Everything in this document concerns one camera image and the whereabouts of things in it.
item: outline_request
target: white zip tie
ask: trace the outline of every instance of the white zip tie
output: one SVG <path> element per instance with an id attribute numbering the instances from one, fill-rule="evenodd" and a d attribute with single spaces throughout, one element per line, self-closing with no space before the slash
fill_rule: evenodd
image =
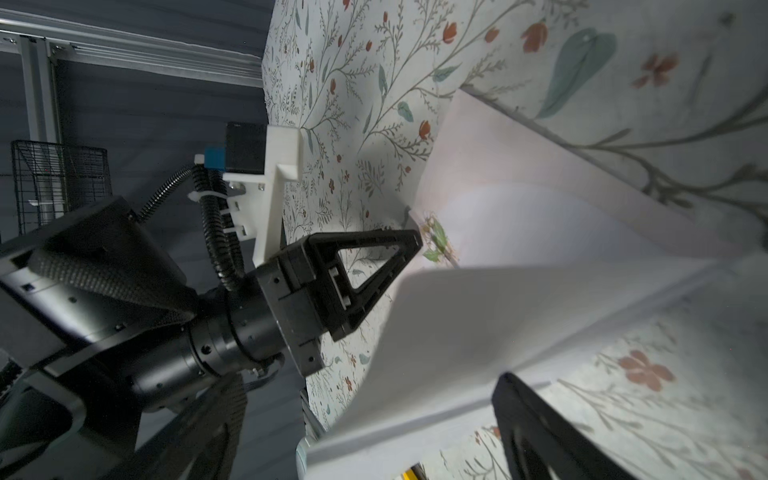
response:
<path id="1" fill-rule="evenodd" d="M 219 192 L 214 192 L 213 190 L 204 190 L 202 192 L 192 191 L 187 194 L 187 198 L 189 198 L 193 202 L 199 202 L 200 198 L 205 197 L 207 195 L 213 195 L 214 197 L 223 198 L 224 200 L 227 199 L 226 194 L 220 194 Z"/>

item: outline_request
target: black wire mesh basket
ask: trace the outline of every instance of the black wire mesh basket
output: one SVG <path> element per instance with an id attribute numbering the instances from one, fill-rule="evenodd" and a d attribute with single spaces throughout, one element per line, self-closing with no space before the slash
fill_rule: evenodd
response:
<path id="1" fill-rule="evenodd" d="M 104 148 L 11 142 L 18 234 L 112 195 Z"/>

